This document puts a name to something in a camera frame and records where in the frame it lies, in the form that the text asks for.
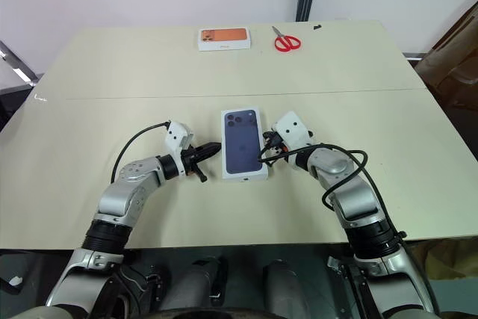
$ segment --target red scissors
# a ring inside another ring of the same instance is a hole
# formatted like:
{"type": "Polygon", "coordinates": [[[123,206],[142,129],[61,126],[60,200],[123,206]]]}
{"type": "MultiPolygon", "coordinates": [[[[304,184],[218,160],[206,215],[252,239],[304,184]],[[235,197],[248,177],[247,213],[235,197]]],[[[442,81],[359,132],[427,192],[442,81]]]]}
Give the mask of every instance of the red scissors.
{"type": "Polygon", "coordinates": [[[276,49],[280,52],[289,52],[290,50],[298,49],[300,47],[301,42],[296,37],[284,35],[275,26],[273,26],[272,29],[277,34],[277,38],[274,42],[274,45],[276,46],[276,49]]]}

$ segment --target iphone box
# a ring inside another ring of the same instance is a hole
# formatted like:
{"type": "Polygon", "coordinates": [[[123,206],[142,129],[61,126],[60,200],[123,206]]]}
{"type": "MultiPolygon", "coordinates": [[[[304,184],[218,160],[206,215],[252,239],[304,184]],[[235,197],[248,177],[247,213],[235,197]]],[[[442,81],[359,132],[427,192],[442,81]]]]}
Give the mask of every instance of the iphone box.
{"type": "Polygon", "coordinates": [[[201,52],[250,49],[248,28],[199,29],[197,46],[201,52]]]}
{"type": "Polygon", "coordinates": [[[258,161],[264,148],[257,107],[221,111],[223,179],[235,182],[267,178],[267,165],[258,161]]]}

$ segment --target scissors handle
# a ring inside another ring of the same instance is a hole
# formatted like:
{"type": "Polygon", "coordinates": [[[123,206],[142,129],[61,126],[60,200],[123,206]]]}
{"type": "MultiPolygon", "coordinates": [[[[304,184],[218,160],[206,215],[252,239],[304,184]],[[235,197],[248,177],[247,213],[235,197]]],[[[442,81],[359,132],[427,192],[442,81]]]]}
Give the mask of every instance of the scissors handle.
{"type": "Polygon", "coordinates": [[[290,50],[298,49],[300,47],[300,40],[296,37],[291,37],[290,35],[285,35],[283,37],[277,37],[274,45],[276,49],[280,52],[289,52],[290,50]]]}

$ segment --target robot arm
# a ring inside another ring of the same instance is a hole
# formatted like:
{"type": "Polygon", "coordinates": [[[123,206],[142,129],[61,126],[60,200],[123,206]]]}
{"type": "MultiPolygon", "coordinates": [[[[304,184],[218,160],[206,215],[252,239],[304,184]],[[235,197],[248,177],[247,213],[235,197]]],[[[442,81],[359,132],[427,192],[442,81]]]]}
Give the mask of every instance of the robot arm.
{"type": "Polygon", "coordinates": [[[320,185],[331,190],[330,208],[347,234],[354,252],[353,261],[360,270],[379,314],[389,318],[405,309],[423,309],[436,313],[433,294],[407,253],[386,208],[376,191],[354,173],[354,160],[333,145],[314,145],[311,133],[294,113],[289,112],[264,134],[276,152],[291,152],[286,161],[296,169],[308,171],[320,185]],[[310,147],[297,153],[296,149],[310,147]]]}
{"type": "Polygon", "coordinates": [[[148,197],[167,180],[195,173],[207,180],[197,164],[220,150],[220,143],[192,147],[192,132],[170,122],[165,144],[168,154],[125,165],[103,192],[81,248],[76,249],[46,302],[71,315],[107,314],[121,279],[112,275],[123,260],[123,250],[148,197]]]}

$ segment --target white table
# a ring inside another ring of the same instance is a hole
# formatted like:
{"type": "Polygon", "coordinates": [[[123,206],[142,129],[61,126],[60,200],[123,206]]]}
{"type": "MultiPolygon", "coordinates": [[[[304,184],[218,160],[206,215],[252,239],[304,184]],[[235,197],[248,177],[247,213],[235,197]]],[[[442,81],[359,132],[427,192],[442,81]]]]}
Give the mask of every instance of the white table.
{"type": "MultiPolygon", "coordinates": [[[[302,40],[198,52],[196,28],[89,29],[75,37],[0,133],[0,247],[81,244],[119,150],[168,119],[194,143],[220,140],[220,110],[257,105],[264,128],[296,111],[317,141],[369,154],[392,219],[409,239],[478,233],[478,163],[378,22],[276,24],[302,40]]],[[[164,130],[140,137],[122,164],[164,154],[164,130]]],[[[323,190],[278,162],[264,182],[172,180],[149,198],[128,247],[343,242],[323,190]]]]}

